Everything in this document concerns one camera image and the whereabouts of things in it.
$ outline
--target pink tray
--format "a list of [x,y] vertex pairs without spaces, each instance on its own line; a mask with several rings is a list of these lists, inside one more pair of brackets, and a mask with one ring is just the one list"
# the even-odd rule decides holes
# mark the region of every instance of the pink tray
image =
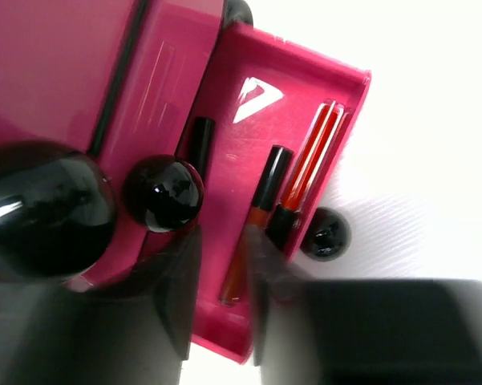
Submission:
[[218,295],[269,150],[306,142],[319,105],[334,99],[351,111],[326,157],[321,183],[302,210],[288,254],[299,246],[366,97],[371,73],[287,43],[248,26],[224,32],[190,116],[216,120],[213,154],[200,214],[203,257],[193,341],[243,363],[251,351],[249,303],[221,306]]

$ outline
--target lipstick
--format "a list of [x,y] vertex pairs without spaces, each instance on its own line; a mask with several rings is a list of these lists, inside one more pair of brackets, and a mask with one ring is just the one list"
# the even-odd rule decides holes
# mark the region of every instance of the lipstick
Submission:
[[[282,146],[273,146],[258,181],[245,220],[246,225],[256,225],[264,229],[273,210],[276,196],[282,186],[293,153]],[[246,287],[247,246],[244,230],[233,252],[233,258],[221,287],[219,301],[232,306],[241,299]]]
[[309,139],[265,231],[279,250],[285,248],[306,196],[318,177],[322,162],[345,116],[344,107],[335,101],[324,103],[318,109]]

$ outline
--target white surface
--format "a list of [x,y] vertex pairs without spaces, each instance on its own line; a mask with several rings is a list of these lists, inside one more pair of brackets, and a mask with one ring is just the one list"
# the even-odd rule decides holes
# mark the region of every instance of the white surface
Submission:
[[[347,254],[298,263],[322,278],[482,280],[482,0],[249,0],[257,28],[371,69],[365,107],[323,205]],[[258,385],[198,346],[182,385]]]

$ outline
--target pink compartment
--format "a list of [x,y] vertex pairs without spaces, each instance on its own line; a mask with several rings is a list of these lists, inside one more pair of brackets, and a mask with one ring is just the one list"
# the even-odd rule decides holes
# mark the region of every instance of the pink compartment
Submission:
[[133,3],[0,2],[0,146],[87,150]]
[[120,279],[139,258],[162,248],[168,237],[148,235],[121,202],[121,188],[134,165],[155,154],[173,154],[221,26],[222,1],[151,2],[124,88],[98,161],[118,197],[111,244],[82,276],[69,282],[87,290]]
[[[230,27],[220,37],[188,120],[188,129],[196,116],[217,122],[200,213],[203,257],[194,342],[239,363],[248,358],[252,341],[247,298],[232,308],[217,298],[269,151],[274,144],[286,146],[294,151],[295,161],[326,99],[352,111],[324,161],[320,183],[302,209],[302,224],[290,242],[292,255],[356,121],[370,80],[368,71],[249,26]],[[185,147],[184,140],[180,154]]]

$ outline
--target black knob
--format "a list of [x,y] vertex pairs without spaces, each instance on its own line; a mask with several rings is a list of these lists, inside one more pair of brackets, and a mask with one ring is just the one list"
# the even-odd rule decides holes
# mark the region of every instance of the black knob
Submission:
[[203,191],[203,182],[190,164],[174,156],[157,155],[130,171],[123,199],[137,222],[155,233],[166,233],[197,217]]
[[0,277],[66,279],[107,248],[116,205],[98,166],[60,144],[0,148]]
[[320,207],[306,230],[301,249],[313,259],[331,261],[342,255],[350,239],[346,219],[334,210]]

